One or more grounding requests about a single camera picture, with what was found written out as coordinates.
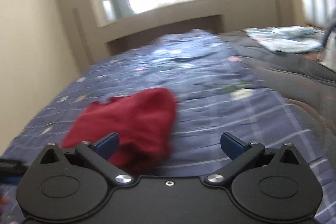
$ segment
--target blue bedspread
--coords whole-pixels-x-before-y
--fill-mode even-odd
[[[152,174],[203,175],[228,164],[219,144],[223,132],[270,148],[292,142],[323,187],[316,219],[336,222],[335,175],[311,130],[284,98],[265,88],[235,57],[229,42],[200,30],[167,35],[92,66],[31,120],[4,156],[29,164],[46,143],[62,140],[90,102],[158,86],[175,93],[178,115],[171,135],[173,153]],[[5,213],[12,213],[3,223],[22,219],[15,189],[3,187],[11,201]]]

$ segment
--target red cloth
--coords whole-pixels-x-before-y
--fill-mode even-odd
[[[117,132],[120,146],[110,163],[130,174],[159,165],[170,154],[174,96],[165,88],[155,88],[109,100],[107,104],[91,103],[77,118],[62,147],[74,147],[81,141],[94,143]]]

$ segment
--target silver screw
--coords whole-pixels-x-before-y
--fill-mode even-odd
[[[212,183],[220,183],[224,180],[224,177],[222,175],[212,174],[209,175],[207,179]]]
[[[165,183],[167,186],[173,186],[175,184],[175,182],[173,181],[166,181]]]
[[[132,177],[130,175],[118,175],[115,180],[119,183],[129,183],[132,181]]]

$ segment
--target bed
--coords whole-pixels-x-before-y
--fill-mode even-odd
[[[291,142],[323,188],[316,220],[336,222],[336,74],[302,55],[271,54],[243,32],[166,35],[92,66],[31,120],[3,156],[29,165],[46,143],[61,142],[89,103],[159,86],[176,95],[178,114],[173,152],[151,175],[195,176],[223,167],[230,162],[219,144],[223,132],[269,148]],[[3,187],[10,200],[3,223],[23,219],[15,190]]]

